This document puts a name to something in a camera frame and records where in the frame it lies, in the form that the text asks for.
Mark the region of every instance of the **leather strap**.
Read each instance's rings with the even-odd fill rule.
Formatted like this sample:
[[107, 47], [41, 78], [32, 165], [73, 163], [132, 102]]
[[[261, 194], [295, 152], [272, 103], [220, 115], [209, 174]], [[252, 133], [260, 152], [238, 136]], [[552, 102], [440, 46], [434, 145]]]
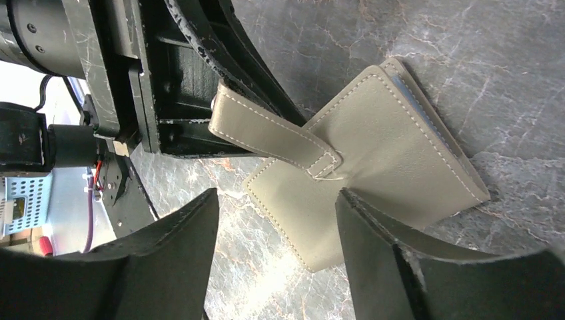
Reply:
[[245, 99], [222, 81], [209, 130], [258, 155], [290, 163], [313, 179], [324, 179], [342, 163], [328, 143]]
[[334, 179], [315, 181], [270, 159], [244, 186], [310, 271], [343, 262], [334, 204], [344, 187], [415, 229], [489, 199], [456, 140], [396, 59], [364, 70], [304, 128], [340, 151], [343, 163], [329, 177]]

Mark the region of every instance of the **marble surface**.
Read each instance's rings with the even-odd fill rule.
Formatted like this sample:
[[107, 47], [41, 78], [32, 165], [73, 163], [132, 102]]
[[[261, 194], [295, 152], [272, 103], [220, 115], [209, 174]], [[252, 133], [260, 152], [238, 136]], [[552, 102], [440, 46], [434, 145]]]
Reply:
[[[565, 4], [561, 0], [233, 0], [253, 43], [310, 117], [362, 69], [404, 59], [493, 200], [426, 232], [493, 253], [565, 245]], [[257, 158], [136, 150], [166, 215], [218, 187], [211, 319], [354, 319], [343, 265], [306, 272], [242, 180]]]

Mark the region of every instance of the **white stitching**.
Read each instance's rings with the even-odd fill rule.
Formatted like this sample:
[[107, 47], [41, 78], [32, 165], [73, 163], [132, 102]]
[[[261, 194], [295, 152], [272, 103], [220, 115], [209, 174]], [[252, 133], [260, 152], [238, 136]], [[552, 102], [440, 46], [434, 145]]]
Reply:
[[463, 187], [465, 187], [465, 189], [471, 194], [471, 196], [477, 200], [479, 203], [481, 203], [482, 201], [479, 200], [475, 194], [473, 194], [473, 192], [467, 187], [467, 185], [465, 184], [465, 182], [463, 182], [463, 180], [459, 177], [459, 175], [457, 175], [457, 173], [455, 172], [455, 170], [451, 167], [451, 165], [447, 162], [447, 160], [444, 158], [444, 156], [441, 154], [441, 152], [438, 150], [438, 148], [436, 147], [436, 145], [433, 143], [432, 139], [430, 139], [430, 137], [428, 137], [428, 134], [424, 131], [424, 129], [422, 129], [422, 127], [420, 126], [420, 124], [418, 123], [418, 121], [410, 114], [410, 111], [404, 106], [404, 104], [402, 103], [402, 101], [394, 94], [394, 92], [392, 92], [392, 90], [390, 89], [390, 87], [384, 82], [384, 79], [375, 75], [374, 77], [376, 77], [378, 80], [380, 80], [380, 82], [382, 82], [382, 84], [384, 85], [384, 87], [388, 90], [388, 92], [390, 92], [390, 94], [396, 99], [396, 101], [398, 102], [398, 104], [400, 104], [400, 106], [404, 109], [404, 111], [406, 111], [406, 114], [410, 117], [410, 119], [412, 119], [412, 121], [414, 122], [414, 124], [418, 127], [418, 129], [420, 129], [420, 131], [422, 131], [422, 134], [424, 135], [424, 137], [426, 137], [426, 139], [428, 139], [428, 142], [432, 145], [432, 147], [434, 147], [434, 150], [436, 151], [436, 153], [442, 158], [443, 162], [447, 165], [447, 167], [451, 170], [451, 172], [455, 175], [455, 177], [459, 180], [459, 182], [461, 182], [461, 184], [463, 185]]
[[281, 157], [280, 155], [274, 155], [274, 154], [272, 154], [272, 153], [270, 153], [270, 152], [268, 152], [268, 151], [261, 150], [261, 149], [259, 149], [259, 148], [257, 148], [257, 147], [252, 147], [252, 146], [246, 144], [245, 142], [239, 141], [238, 139], [235, 139], [234, 137], [231, 137], [230, 135], [227, 135], [226, 133], [223, 133], [222, 131], [219, 131], [218, 129], [216, 129], [216, 128], [214, 128], [214, 127], [209, 127], [208, 129], [210, 129], [210, 130], [214, 131], [215, 133], [218, 133], [219, 135], [222, 135], [223, 137], [226, 137], [226, 138], [228, 138], [228, 139], [230, 139], [230, 140], [232, 140], [232, 141], [235, 141], [235, 142], [237, 142], [237, 143], [241, 143], [242, 145], [244, 145], [244, 146], [246, 146], [246, 147], [248, 147], [248, 148], [257, 150], [257, 151], [259, 151], [259, 152], [266, 153], [267, 155], [270, 155], [270, 156], [272, 156], [272, 157], [279, 157], [279, 158], [281, 158], [281, 159], [284, 159], [284, 160], [286, 160], [286, 161], [292, 163], [293, 165], [296, 165], [297, 167], [299, 167], [299, 168], [301, 168], [301, 169], [304, 169], [304, 170], [306, 169], [305, 167], [299, 165], [298, 163], [296, 163], [296, 162], [294, 162], [294, 161], [292, 161], [292, 160], [290, 160], [290, 159], [287, 159], [287, 158], [285, 158], [285, 157]]
[[257, 195], [255, 194], [255, 192], [253, 192], [253, 190], [251, 189], [251, 183], [257, 179], [257, 177], [263, 173], [265, 170], [267, 170], [267, 168], [269, 168], [273, 163], [275, 163], [277, 160], [273, 160], [271, 161], [268, 165], [265, 166], [265, 168], [263, 168], [261, 171], [259, 171], [259, 173], [257, 173], [257, 175], [255, 175], [251, 180], [249, 180], [247, 182], [247, 190], [249, 190], [251, 192], [251, 195], [255, 198], [255, 201], [258, 202], [261, 207], [263, 207], [263, 209], [267, 212], [267, 215], [271, 218], [271, 221], [275, 224], [275, 229], [277, 229], [280, 233], [282, 233], [282, 235], [286, 238], [286, 240], [288, 241], [288, 244], [290, 245], [290, 248], [294, 251], [294, 254], [296, 254], [296, 256], [298, 257], [298, 260], [300, 260], [300, 262], [306, 267], [306, 269], [310, 272], [314, 272], [312, 270], [312, 268], [310, 268], [310, 266], [306, 263], [306, 261], [304, 261], [304, 259], [302, 258], [302, 256], [300, 255], [300, 253], [298, 253], [298, 250], [296, 250], [296, 247], [294, 246], [294, 244], [292, 244], [292, 241], [290, 240], [290, 238], [288, 237], [288, 235], [286, 234], [286, 232], [284, 232], [283, 228], [281, 227], [281, 225], [279, 225], [279, 222], [275, 219], [275, 217], [273, 216], [273, 214], [267, 209], [267, 206], [265, 206], [265, 204], [263, 204], [263, 202], [261, 202], [261, 200], [259, 199], [259, 197], [257, 197]]
[[[296, 133], [297, 135], [301, 136], [302, 138], [304, 138], [304, 139], [310, 141], [311, 143], [314, 143], [318, 148], [322, 149], [322, 151], [324, 151], [324, 153], [318, 158], [318, 160], [316, 160], [316, 161], [307, 169], [308, 173], [310, 173], [309, 169], [312, 169], [312, 167], [314, 167], [314, 165], [315, 165], [316, 163], [318, 163], [326, 154], [328, 154], [328, 155], [332, 158], [332, 164], [335, 164], [335, 163], [337, 162], [336, 157], [334, 157], [334, 155], [331, 154], [330, 150], [326, 150], [324, 147], [322, 147], [321, 145], [319, 145], [316, 141], [314, 141], [314, 140], [312, 140], [312, 139], [306, 137], [305, 135], [302, 135], [302, 134], [299, 133], [298, 131], [292, 130], [291, 128], [284, 126], [283, 124], [281, 124], [281, 123], [279, 123], [279, 122], [277, 122], [277, 121], [275, 121], [275, 120], [273, 120], [273, 119], [271, 119], [271, 118], [269, 118], [269, 117], [267, 117], [267, 116], [265, 116], [265, 115], [260, 114], [259, 112], [255, 111], [253, 108], [248, 107], [247, 105], [245, 105], [245, 103], [243, 103], [243, 102], [241, 102], [241, 101], [239, 101], [239, 100], [237, 100], [237, 99], [231, 97], [231, 96], [228, 95], [227, 93], [223, 93], [223, 92], [222, 92], [221, 95], [223, 95], [223, 96], [225, 96], [225, 97], [231, 99], [231, 100], [234, 101], [235, 103], [237, 103], [237, 104], [243, 106], [244, 108], [246, 108], [246, 109], [252, 111], [253, 113], [259, 115], [260, 117], [263, 117], [263, 118], [269, 120], [270, 122], [274, 123], [275, 125], [278, 125], [278, 126], [284, 128], [284, 129], [286, 129], [286, 130], [289, 130], [289, 131], [292, 132], [292, 133]], [[255, 147], [251, 147], [251, 148], [254, 148], [254, 149], [259, 150], [259, 151], [261, 151], [261, 152], [265, 152], [265, 151], [262, 151], [262, 150], [260, 150], [260, 149], [258, 149], [258, 148], [255, 148]]]
[[434, 122], [432, 121], [432, 119], [430, 119], [430, 116], [428, 115], [428, 113], [426, 112], [426, 109], [424, 109], [424, 107], [422, 106], [422, 103], [420, 103], [420, 100], [418, 100], [416, 98], [416, 95], [414, 94], [414, 92], [412, 91], [412, 89], [410, 89], [410, 87], [406, 84], [406, 81], [404, 81], [404, 78], [402, 78], [402, 76], [400, 76], [400, 71], [396, 68], [395, 65], [393, 65], [392, 63], [387, 63], [385, 66], [385, 68], [387, 67], [392, 67], [396, 72], [398, 72], [399, 74], [399, 78], [402, 81], [402, 83], [404, 83], [404, 86], [406, 86], [406, 88], [408, 89], [408, 91], [410, 91], [410, 94], [412, 95], [412, 97], [414, 98], [414, 100], [418, 103], [418, 105], [420, 106], [420, 108], [422, 109], [422, 111], [424, 112], [424, 114], [426, 115], [426, 118], [428, 118], [428, 120], [430, 121], [430, 123], [432, 124], [432, 126], [434, 127], [434, 129], [436, 129], [436, 132], [438, 133], [440, 139], [442, 139], [442, 141], [445, 143], [445, 145], [447, 146], [447, 149], [454, 154], [453, 150], [451, 149], [451, 147], [449, 146], [449, 143], [447, 143], [447, 140], [444, 138], [444, 136], [441, 134], [441, 132], [438, 130], [438, 127], [436, 127], [436, 125], [434, 124]]
[[322, 117], [320, 117], [320, 119], [316, 120], [316, 122], [310, 125], [310, 127], [306, 128], [306, 130], [310, 131], [313, 127], [315, 127], [320, 121], [322, 121], [322, 119], [324, 119], [328, 114], [333, 112], [347, 97], [349, 97], [349, 95], [351, 95], [353, 91], [357, 90], [359, 86], [361, 86], [365, 81], [369, 80], [371, 77], [374, 77], [374, 75], [369, 75], [363, 78], [361, 81], [359, 81], [359, 83], [357, 83], [355, 87], [353, 87], [346, 95], [344, 95], [343, 98], [339, 99], [339, 101], [337, 101], [337, 103], [333, 105], [333, 107], [331, 107], [328, 111], [326, 111], [326, 113], [324, 113]]
[[[416, 119], [410, 114], [410, 112], [406, 109], [406, 107], [402, 104], [402, 101], [400, 101], [396, 95], [394, 94], [394, 92], [392, 92], [392, 90], [390, 90], [390, 87], [388, 87], [388, 85], [386, 85], [386, 83], [384, 82], [384, 80], [382, 78], [380, 78], [378, 75], [369, 75], [365, 78], [363, 78], [361, 81], [359, 81], [359, 83], [357, 83], [355, 85], [355, 87], [353, 87], [346, 95], [343, 96], [343, 98], [341, 98], [335, 105], [333, 105], [333, 107], [331, 107], [328, 111], [326, 111], [326, 113], [324, 113], [324, 115], [322, 115], [322, 117], [320, 117], [320, 119], [318, 119], [315, 123], [313, 123], [310, 127], [308, 127], [306, 130], [310, 131], [313, 127], [315, 127], [322, 119], [324, 119], [329, 113], [333, 112], [344, 100], [345, 98], [347, 98], [349, 95], [351, 95], [351, 93], [353, 93], [355, 90], [357, 90], [359, 88], [359, 86], [361, 86], [361, 84], [363, 84], [365, 81], [369, 80], [372, 77], [377, 77], [383, 84], [384, 86], [388, 89], [388, 92], [390, 92], [390, 94], [396, 98], [396, 100], [398, 101], [398, 103], [400, 103], [400, 106], [406, 111], [406, 113], [408, 114], [408, 116], [412, 119], [412, 121], [414, 122], [414, 124], [420, 129], [420, 131], [424, 134], [424, 136], [428, 139], [428, 142], [432, 145], [432, 147], [434, 147], [434, 150], [438, 153], [438, 155], [442, 158], [442, 160], [444, 161], [444, 163], [447, 165], [447, 167], [451, 170], [451, 172], [455, 175], [455, 177], [457, 177], [457, 179], [459, 180], [459, 182], [461, 182], [461, 184], [463, 185], [463, 187], [465, 187], [465, 189], [471, 194], [471, 196], [473, 196], [473, 198], [475, 198], [475, 200], [477, 200], [479, 203], [481, 202], [481, 200], [477, 199], [477, 197], [475, 197], [475, 195], [473, 194], [473, 192], [471, 192], [471, 190], [465, 185], [465, 183], [463, 182], [463, 180], [461, 180], [461, 178], [457, 175], [457, 173], [455, 172], [455, 170], [453, 170], [453, 168], [451, 167], [451, 165], [449, 165], [449, 163], [447, 162], [447, 160], [443, 157], [443, 155], [440, 153], [440, 151], [436, 148], [436, 146], [434, 145], [434, 143], [432, 142], [432, 140], [428, 137], [428, 135], [424, 132], [424, 130], [422, 130], [422, 128], [420, 127], [420, 125], [418, 124], [418, 122], [416, 121]], [[251, 183], [257, 179], [259, 177], [259, 175], [261, 175], [263, 172], [265, 172], [265, 170], [267, 170], [267, 168], [269, 168], [273, 163], [277, 162], [276, 159], [272, 160], [267, 166], [265, 166], [265, 168], [263, 168], [261, 171], [259, 171], [253, 178], [251, 178], [251, 180], [249, 180], [247, 182], [247, 189], [251, 192], [251, 195], [255, 198], [255, 201], [257, 201], [258, 203], [261, 204], [261, 207], [263, 207], [263, 209], [267, 212], [267, 215], [271, 218], [271, 221], [275, 224], [275, 228], [279, 230], [280, 233], [282, 233], [282, 235], [284, 235], [284, 237], [286, 238], [286, 240], [288, 241], [288, 244], [290, 245], [290, 248], [294, 251], [294, 253], [296, 254], [296, 256], [298, 257], [298, 259], [300, 260], [300, 262], [302, 262], [302, 264], [306, 267], [306, 269], [310, 272], [314, 272], [312, 270], [312, 268], [310, 268], [310, 266], [308, 266], [308, 264], [306, 263], [306, 261], [304, 261], [304, 259], [302, 258], [302, 256], [300, 255], [300, 253], [298, 252], [298, 250], [296, 250], [296, 247], [294, 246], [294, 244], [292, 243], [292, 241], [290, 240], [290, 238], [288, 238], [288, 235], [286, 234], [286, 232], [284, 232], [283, 228], [281, 228], [281, 225], [279, 225], [279, 222], [277, 221], [277, 219], [275, 219], [275, 217], [273, 216], [273, 214], [269, 211], [269, 209], [267, 209], [267, 207], [265, 206], [265, 204], [263, 204], [263, 202], [261, 202], [261, 200], [259, 199], [259, 197], [257, 197], [257, 195], [255, 194], [255, 192], [253, 192], [253, 190], [251, 189]]]
[[320, 176], [322, 176], [322, 175], [326, 172], [326, 170], [327, 170], [327, 169], [330, 169], [331, 167], [333, 167], [333, 165], [334, 165], [333, 163], [330, 163], [327, 167], [325, 167], [324, 169], [322, 169], [322, 171], [320, 171], [320, 173], [318, 173], [318, 174], [316, 175], [316, 177], [314, 177], [314, 179], [317, 179], [317, 178], [319, 178]]
[[[326, 117], [330, 112], [334, 111], [342, 102], [345, 98], [347, 98], [351, 93], [353, 93], [353, 91], [357, 90], [357, 88], [359, 88], [359, 86], [364, 83], [365, 81], [367, 81], [368, 79], [370, 79], [371, 77], [374, 77], [374, 75], [370, 75], [366, 78], [364, 78], [363, 80], [361, 80], [355, 87], [353, 87], [351, 89], [351, 91], [349, 91], [342, 99], [340, 99], [331, 109], [329, 109], [320, 119], [318, 119], [318, 121], [316, 121], [316, 123], [313, 123], [310, 127], [308, 127], [306, 130], [310, 131], [318, 122], [320, 122], [320, 120], [324, 119], [324, 117]], [[292, 243], [292, 241], [290, 240], [290, 238], [288, 237], [288, 235], [286, 234], [286, 232], [284, 232], [283, 228], [281, 228], [281, 225], [279, 225], [279, 222], [275, 219], [275, 217], [273, 216], [273, 214], [269, 211], [269, 209], [267, 209], [267, 206], [265, 206], [265, 204], [263, 204], [263, 202], [261, 202], [261, 200], [259, 199], [259, 197], [257, 197], [257, 195], [255, 194], [255, 192], [253, 192], [253, 190], [251, 189], [251, 183], [257, 179], [259, 177], [259, 175], [261, 175], [263, 172], [265, 172], [265, 170], [267, 170], [267, 168], [269, 168], [273, 163], [277, 162], [276, 159], [274, 159], [273, 161], [271, 161], [267, 166], [265, 166], [265, 168], [263, 168], [261, 171], [259, 171], [253, 178], [251, 178], [251, 180], [249, 180], [247, 182], [247, 189], [251, 192], [251, 195], [253, 196], [253, 198], [255, 198], [255, 201], [258, 202], [259, 204], [261, 204], [261, 207], [263, 207], [263, 209], [267, 212], [267, 215], [271, 218], [271, 221], [275, 224], [275, 228], [277, 230], [279, 230], [280, 233], [282, 233], [282, 235], [284, 235], [284, 237], [286, 238], [286, 240], [288, 241], [288, 244], [290, 245], [290, 248], [294, 251], [294, 253], [296, 254], [296, 256], [298, 257], [298, 259], [300, 260], [300, 262], [302, 262], [302, 264], [304, 265], [304, 267], [306, 267], [306, 269], [310, 272], [314, 272], [312, 270], [312, 268], [310, 268], [310, 266], [306, 263], [306, 261], [304, 261], [304, 259], [302, 258], [302, 256], [300, 255], [300, 253], [298, 252], [298, 250], [296, 250], [296, 247], [294, 246], [294, 243]]]

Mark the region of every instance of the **screw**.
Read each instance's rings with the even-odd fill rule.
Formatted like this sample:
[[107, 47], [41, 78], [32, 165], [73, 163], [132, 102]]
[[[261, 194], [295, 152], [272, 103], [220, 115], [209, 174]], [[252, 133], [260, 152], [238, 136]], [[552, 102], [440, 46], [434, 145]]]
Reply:
[[28, 29], [29, 32], [31, 32], [31, 33], [36, 33], [36, 32], [37, 32], [37, 28], [36, 28], [34, 25], [32, 25], [31, 23], [28, 23], [28, 24], [27, 24], [27, 29]]

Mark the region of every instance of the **red object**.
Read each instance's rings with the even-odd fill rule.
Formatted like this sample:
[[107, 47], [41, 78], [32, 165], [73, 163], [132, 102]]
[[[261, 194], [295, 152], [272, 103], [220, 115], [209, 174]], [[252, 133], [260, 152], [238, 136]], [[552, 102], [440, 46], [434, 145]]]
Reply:
[[48, 237], [43, 236], [39, 238], [39, 247], [43, 255], [53, 255], [53, 246], [51, 245], [51, 240]]
[[96, 171], [94, 172], [94, 187], [96, 190], [100, 190], [102, 191], [103, 187], [97, 187], [98, 186], [98, 177], [100, 175], [100, 168], [102, 167], [102, 161], [98, 160], [98, 163], [96, 164]]

